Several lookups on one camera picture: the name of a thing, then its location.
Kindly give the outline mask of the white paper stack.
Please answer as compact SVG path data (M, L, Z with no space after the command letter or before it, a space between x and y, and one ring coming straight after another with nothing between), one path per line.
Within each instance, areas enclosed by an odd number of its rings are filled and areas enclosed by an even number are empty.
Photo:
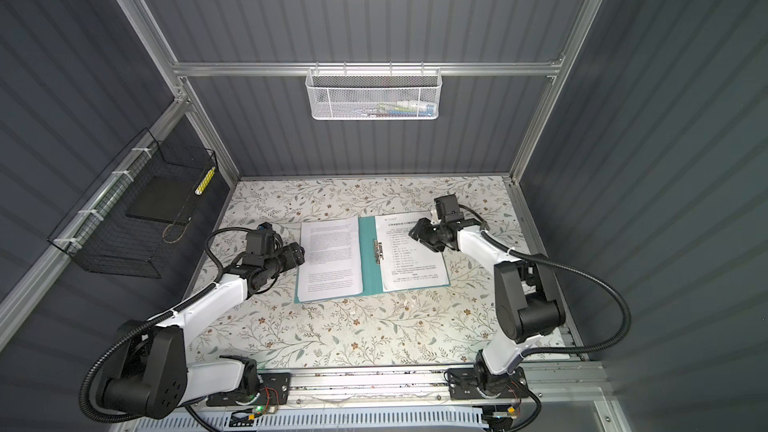
M375 217L380 243L380 270L384 292L443 287L450 284L443 255L429 250L409 236L422 219L430 225L427 211L380 215Z

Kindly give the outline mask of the white printed paper sheet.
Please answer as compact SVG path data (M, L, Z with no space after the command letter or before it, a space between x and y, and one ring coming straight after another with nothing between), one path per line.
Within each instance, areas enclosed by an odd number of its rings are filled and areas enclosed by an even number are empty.
M363 292L359 223L356 217L301 225L304 263L298 268L299 303L360 295Z

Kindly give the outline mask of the teal green file folder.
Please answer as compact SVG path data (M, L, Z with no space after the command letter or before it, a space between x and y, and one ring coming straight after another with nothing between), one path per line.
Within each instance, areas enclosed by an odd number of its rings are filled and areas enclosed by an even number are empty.
M356 217L359 223L359 243L364 286L363 292L356 296L371 296L390 293L383 291L380 266L376 264L374 259L373 240L377 239L375 217L376 216Z

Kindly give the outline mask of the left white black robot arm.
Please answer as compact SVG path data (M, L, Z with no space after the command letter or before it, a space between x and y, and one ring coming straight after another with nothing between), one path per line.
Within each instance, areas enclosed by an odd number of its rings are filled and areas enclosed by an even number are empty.
M164 312L121 326L81 383L78 405L87 418L108 424L162 419L217 394L246 406L270 399L255 360L222 355L193 364L187 357L191 342L217 318L269 291L283 273L305 261L304 248L284 242L268 222L241 231L246 248L229 264L211 248L224 231L206 238L205 253L216 268L209 284Z

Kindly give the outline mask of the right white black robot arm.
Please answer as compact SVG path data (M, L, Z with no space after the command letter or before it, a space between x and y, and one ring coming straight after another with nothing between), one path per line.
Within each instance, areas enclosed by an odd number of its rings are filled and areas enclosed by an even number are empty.
M469 383L484 397L507 389L515 369L538 352L542 339L564 324L565 308L552 268L540 256L528 256L491 236L487 223L459 203L453 194L434 200L432 219L422 218L409 236L438 253L461 252L483 266L493 278L499 331L482 349Z

